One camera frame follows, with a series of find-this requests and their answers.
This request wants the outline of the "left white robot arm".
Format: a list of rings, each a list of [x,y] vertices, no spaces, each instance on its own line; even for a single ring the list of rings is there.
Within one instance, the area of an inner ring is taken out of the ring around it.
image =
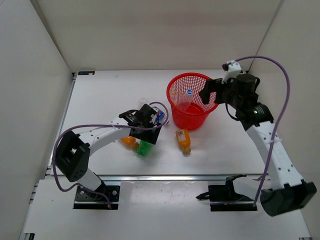
[[[134,137],[156,144],[165,121],[158,121],[155,108],[144,104],[139,110],[128,110],[107,124],[86,125],[88,131],[75,133],[81,126],[65,130],[56,140],[52,153],[52,170],[57,187],[62,188],[57,170],[82,189],[93,200],[106,196],[105,183],[89,169],[89,159],[98,150],[124,137]]]

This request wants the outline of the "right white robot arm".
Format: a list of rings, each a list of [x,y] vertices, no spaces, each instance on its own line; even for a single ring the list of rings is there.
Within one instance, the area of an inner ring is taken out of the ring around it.
[[[270,189],[258,189],[264,211],[271,217],[304,208],[316,194],[313,182],[306,182],[295,169],[277,134],[277,124],[269,108],[258,101],[256,89],[260,79],[245,73],[228,80],[207,79],[199,92],[207,105],[211,94],[214,102],[235,109],[234,120],[254,142],[265,164],[264,174],[270,178]]]

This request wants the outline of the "clear ribbed water bottle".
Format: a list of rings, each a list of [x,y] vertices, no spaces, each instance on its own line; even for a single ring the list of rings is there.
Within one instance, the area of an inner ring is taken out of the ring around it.
[[[184,94],[180,96],[177,107],[182,111],[187,111],[192,102],[193,91],[191,89],[188,89]]]

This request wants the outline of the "green soda bottle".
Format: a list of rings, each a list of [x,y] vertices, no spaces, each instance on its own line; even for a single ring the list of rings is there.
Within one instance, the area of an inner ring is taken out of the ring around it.
[[[135,151],[139,156],[146,157],[149,154],[152,146],[153,145],[151,143],[141,140]]]

